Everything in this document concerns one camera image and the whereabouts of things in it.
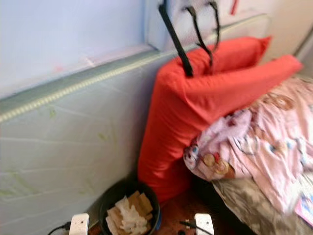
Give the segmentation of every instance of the red pillow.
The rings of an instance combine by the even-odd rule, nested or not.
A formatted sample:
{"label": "red pillow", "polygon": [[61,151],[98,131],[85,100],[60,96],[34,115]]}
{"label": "red pillow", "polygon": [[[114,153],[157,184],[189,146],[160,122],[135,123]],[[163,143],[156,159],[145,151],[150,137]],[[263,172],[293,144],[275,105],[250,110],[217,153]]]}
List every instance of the red pillow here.
{"label": "red pillow", "polygon": [[[256,65],[268,48],[271,37],[257,39],[244,37],[221,42],[219,48],[214,53],[213,72],[238,70]],[[202,49],[196,49],[187,53],[188,59],[194,71],[194,77],[203,76],[211,72],[209,66],[210,58]],[[169,64],[182,66],[181,59],[175,58]]]}
{"label": "red pillow", "polygon": [[[217,64],[215,72],[252,66],[261,58],[260,53],[254,54],[258,59],[256,56],[244,59],[232,53],[228,57],[223,50],[227,43],[222,43],[216,52],[217,55],[223,52],[223,57],[218,58],[224,63]],[[182,154],[196,135],[219,117],[250,104],[301,68],[294,57],[285,56],[246,70],[200,76],[208,68],[208,60],[203,59],[201,50],[189,53],[188,57],[190,54],[198,78],[186,78],[181,62],[176,59],[157,75],[138,162],[139,180],[152,187],[161,202],[189,187],[191,175]],[[241,63],[227,63],[228,58],[241,58]],[[203,61],[203,66],[196,67],[195,61]]]}

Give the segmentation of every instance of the mattress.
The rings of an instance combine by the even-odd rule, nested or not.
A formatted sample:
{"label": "mattress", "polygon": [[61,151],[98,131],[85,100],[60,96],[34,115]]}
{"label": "mattress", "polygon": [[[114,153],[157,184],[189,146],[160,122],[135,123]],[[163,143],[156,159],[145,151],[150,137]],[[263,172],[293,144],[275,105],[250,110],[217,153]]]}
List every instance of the mattress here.
{"label": "mattress", "polygon": [[213,186],[226,206],[258,235],[313,234],[313,229],[293,212],[298,192],[313,190],[313,172],[300,177],[289,214],[276,211],[252,179],[214,181]]}

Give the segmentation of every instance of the black bin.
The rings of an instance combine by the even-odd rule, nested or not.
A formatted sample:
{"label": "black bin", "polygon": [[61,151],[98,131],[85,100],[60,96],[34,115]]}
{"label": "black bin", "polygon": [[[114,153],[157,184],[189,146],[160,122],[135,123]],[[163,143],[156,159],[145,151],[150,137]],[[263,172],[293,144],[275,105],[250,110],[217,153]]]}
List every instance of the black bin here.
{"label": "black bin", "polygon": [[151,230],[147,234],[151,235],[155,231],[160,220],[160,205],[156,194],[144,183],[132,180],[122,180],[109,188],[101,198],[102,204],[100,207],[99,223],[103,235],[112,235],[106,222],[106,217],[108,216],[107,210],[114,207],[115,203],[121,200],[124,196],[131,196],[136,190],[140,193],[144,192],[151,202],[153,208],[151,213],[153,218],[151,220]]}

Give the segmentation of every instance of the black cable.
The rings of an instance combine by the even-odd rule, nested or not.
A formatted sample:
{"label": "black cable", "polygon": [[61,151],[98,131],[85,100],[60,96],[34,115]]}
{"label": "black cable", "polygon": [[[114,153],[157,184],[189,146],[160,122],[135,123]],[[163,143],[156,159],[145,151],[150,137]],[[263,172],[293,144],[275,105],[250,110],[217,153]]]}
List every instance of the black cable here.
{"label": "black cable", "polygon": [[209,55],[209,57],[210,57],[210,67],[212,68],[213,67],[213,53],[211,52],[211,50],[209,48],[207,48],[207,46],[203,42],[202,36],[200,34],[200,31],[199,31],[199,27],[198,27],[196,10],[194,9],[193,6],[187,6],[187,7],[184,8],[184,10],[187,10],[190,13],[190,15],[192,16],[192,20],[193,20],[193,23],[194,23],[194,28],[196,30],[196,34],[197,34],[197,37],[198,37],[198,40],[199,40],[199,44],[198,45],[203,50],[205,50],[205,52]]}
{"label": "black cable", "polygon": [[216,1],[214,1],[214,0],[210,0],[207,4],[210,5],[213,8],[214,13],[215,13],[216,33],[217,33],[216,43],[215,43],[215,46],[214,46],[214,49],[213,49],[213,51],[215,51],[218,48],[219,43],[220,43],[220,29],[221,29],[221,26],[220,26],[220,18],[219,18],[219,8],[218,8],[218,5],[217,5]]}
{"label": "black cable", "polygon": [[66,222],[64,225],[61,225],[61,226],[59,226],[59,227],[56,227],[56,228],[52,229],[52,230],[48,233],[48,235],[53,234],[55,231],[57,231],[57,230],[59,230],[59,229],[65,229],[65,230],[68,231],[68,230],[70,229],[70,221],[69,221],[69,222]]}
{"label": "black cable", "polygon": [[193,228],[193,229],[199,229],[199,230],[201,230],[202,232],[205,232],[206,234],[213,235],[213,234],[211,234],[209,231],[207,231],[207,230],[205,230],[205,229],[203,229],[203,228],[200,228],[200,227],[198,227],[198,226],[195,225],[195,224],[192,224],[192,223],[189,223],[189,222],[184,222],[184,221],[180,221],[179,223],[182,224],[182,225],[188,226],[188,227],[190,227],[190,228]]}

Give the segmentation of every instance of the green stain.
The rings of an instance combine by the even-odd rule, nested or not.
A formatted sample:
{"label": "green stain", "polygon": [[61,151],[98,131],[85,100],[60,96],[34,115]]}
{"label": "green stain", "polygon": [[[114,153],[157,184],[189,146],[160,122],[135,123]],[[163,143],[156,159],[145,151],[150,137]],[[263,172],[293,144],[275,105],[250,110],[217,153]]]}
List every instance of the green stain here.
{"label": "green stain", "polygon": [[[13,174],[15,171],[13,170],[9,170],[9,173]],[[10,185],[10,188],[14,194],[14,196],[19,197],[19,196],[27,196],[28,193],[25,193],[21,188],[16,187],[16,185],[14,185],[15,181],[10,181],[9,178],[5,178],[4,182],[6,182],[7,185]]]}
{"label": "green stain", "polygon": [[80,190],[80,191],[78,191],[78,193],[81,195],[84,195],[84,194],[86,194],[86,191]]}
{"label": "green stain", "polygon": [[90,181],[90,179],[86,179],[86,184],[87,187],[89,188],[89,190],[95,194],[96,193],[96,189],[94,188],[94,186],[92,185],[92,182]]}
{"label": "green stain", "polygon": [[98,137],[102,140],[102,141],[107,141],[108,137],[104,136],[102,133],[98,133]]}
{"label": "green stain", "polygon": [[49,115],[50,115],[50,118],[54,118],[57,115],[57,112],[55,111],[53,107],[50,107]]}
{"label": "green stain", "polygon": [[36,190],[34,187],[32,187],[26,180],[24,180],[18,173],[11,173],[11,176],[15,179],[16,182],[18,182],[21,186],[23,186],[25,189],[27,189],[29,192],[36,194],[39,193],[38,190]]}
{"label": "green stain", "polygon": [[0,189],[0,197],[2,196],[15,196],[15,193],[8,189]]}
{"label": "green stain", "polygon": [[113,137],[113,150],[114,153],[117,154],[117,134],[116,134],[116,129],[113,120],[110,118],[110,126],[111,126],[111,133]]}

